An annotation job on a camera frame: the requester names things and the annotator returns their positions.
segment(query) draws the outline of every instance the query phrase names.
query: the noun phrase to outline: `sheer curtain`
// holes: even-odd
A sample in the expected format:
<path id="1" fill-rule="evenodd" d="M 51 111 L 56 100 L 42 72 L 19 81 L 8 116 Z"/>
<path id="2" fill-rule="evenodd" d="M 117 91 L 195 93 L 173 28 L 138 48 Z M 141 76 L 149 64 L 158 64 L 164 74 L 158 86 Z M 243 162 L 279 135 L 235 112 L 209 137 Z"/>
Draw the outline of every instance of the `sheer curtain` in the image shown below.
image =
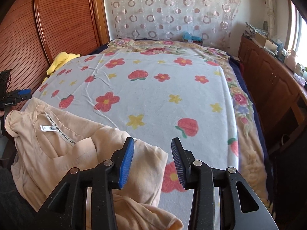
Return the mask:
<path id="1" fill-rule="evenodd" d="M 183 32 L 205 46 L 227 50 L 241 0 L 106 0 L 112 38 L 180 40 Z"/>
<path id="2" fill-rule="evenodd" d="M 276 11 L 276 0 L 265 0 L 267 6 L 268 15 L 268 31 L 269 38 L 276 35 L 276 25 L 275 25 L 275 11 Z"/>

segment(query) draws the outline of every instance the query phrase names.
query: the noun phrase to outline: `clothing tag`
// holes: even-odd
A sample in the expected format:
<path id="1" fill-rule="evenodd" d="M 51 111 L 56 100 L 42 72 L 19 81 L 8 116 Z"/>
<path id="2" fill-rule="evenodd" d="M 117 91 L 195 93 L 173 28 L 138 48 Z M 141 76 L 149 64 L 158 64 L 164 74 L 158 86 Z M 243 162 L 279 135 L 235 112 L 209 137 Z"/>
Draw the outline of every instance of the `clothing tag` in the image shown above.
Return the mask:
<path id="1" fill-rule="evenodd" d="M 53 125 L 53 127 L 55 128 L 55 131 L 70 145 L 74 146 L 76 144 L 76 141 L 72 140 L 71 138 L 69 138 L 68 136 L 66 136 L 57 126 L 57 124 L 53 121 L 53 119 L 50 117 L 49 114 L 45 113 L 48 120 L 50 121 L 50 123 Z"/>
<path id="2" fill-rule="evenodd" d="M 40 129 L 41 131 L 56 131 L 56 129 L 53 126 L 49 125 L 41 125 Z"/>

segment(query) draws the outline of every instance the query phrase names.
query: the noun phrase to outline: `metal screw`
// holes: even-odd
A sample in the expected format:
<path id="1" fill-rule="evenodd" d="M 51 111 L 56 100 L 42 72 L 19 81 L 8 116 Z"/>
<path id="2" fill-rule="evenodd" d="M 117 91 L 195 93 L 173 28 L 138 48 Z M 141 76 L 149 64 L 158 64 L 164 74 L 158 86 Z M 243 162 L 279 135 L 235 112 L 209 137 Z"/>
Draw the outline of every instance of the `metal screw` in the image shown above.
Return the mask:
<path id="1" fill-rule="evenodd" d="M 113 163 L 112 160 L 105 160 L 105 161 L 103 162 L 103 164 L 104 164 L 105 166 L 111 166 L 112 163 Z"/>
<path id="2" fill-rule="evenodd" d="M 193 162 L 193 164 L 194 164 L 195 166 L 201 166 L 203 163 L 202 163 L 200 160 L 195 160 L 195 161 Z"/>
<path id="3" fill-rule="evenodd" d="M 76 173 L 78 173 L 78 168 L 76 168 L 76 167 L 71 168 L 71 169 L 69 170 L 69 172 L 70 172 L 70 174 L 76 174 Z"/>
<path id="4" fill-rule="evenodd" d="M 228 172 L 234 174 L 237 170 L 234 167 L 229 167 Z"/>

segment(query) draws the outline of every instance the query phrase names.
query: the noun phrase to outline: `floral blanket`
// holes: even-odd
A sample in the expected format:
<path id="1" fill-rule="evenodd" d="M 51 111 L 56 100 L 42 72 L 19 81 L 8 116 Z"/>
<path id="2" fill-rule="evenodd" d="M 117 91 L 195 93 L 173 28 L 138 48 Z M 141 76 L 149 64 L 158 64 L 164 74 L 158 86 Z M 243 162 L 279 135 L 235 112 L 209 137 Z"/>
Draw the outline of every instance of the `floral blanket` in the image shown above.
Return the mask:
<path id="1" fill-rule="evenodd" d="M 224 51 L 218 49 L 176 41 L 116 39 L 111 41 L 108 46 L 102 53 L 112 55 L 117 52 L 140 52 L 149 56 L 159 53 L 193 56 L 202 58 L 207 63 L 208 61 L 215 63 L 223 69 L 233 100 L 233 108 L 237 122 L 239 171 L 269 211 L 272 211 L 273 204 L 268 201 L 264 155 L 254 121 L 252 102 L 248 98 L 248 95 L 241 89 L 234 71 L 229 65 L 229 56 Z"/>
<path id="2" fill-rule="evenodd" d="M 173 41 L 118 39 L 101 54 L 69 61 L 33 96 L 168 152 L 159 207 L 180 218 L 185 228 L 193 191 L 179 183 L 170 148 L 173 137 L 211 167 L 239 168 L 269 204 L 252 103 L 223 51 Z M 215 229 L 219 217 L 215 190 Z"/>

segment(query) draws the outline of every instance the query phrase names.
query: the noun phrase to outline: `yellow plush toy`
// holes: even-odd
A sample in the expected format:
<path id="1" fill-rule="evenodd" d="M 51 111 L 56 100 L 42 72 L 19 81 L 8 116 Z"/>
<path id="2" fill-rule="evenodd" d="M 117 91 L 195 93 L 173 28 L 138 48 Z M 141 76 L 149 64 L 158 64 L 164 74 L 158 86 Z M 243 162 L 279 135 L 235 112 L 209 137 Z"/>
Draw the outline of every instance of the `yellow plush toy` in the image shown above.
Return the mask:
<path id="1" fill-rule="evenodd" d="M 74 53 L 66 53 L 66 52 L 60 52 L 55 58 L 51 66 L 47 70 L 47 75 L 51 75 L 54 71 L 60 69 L 62 66 L 64 66 L 68 61 L 80 57 L 79 54 Z"/>

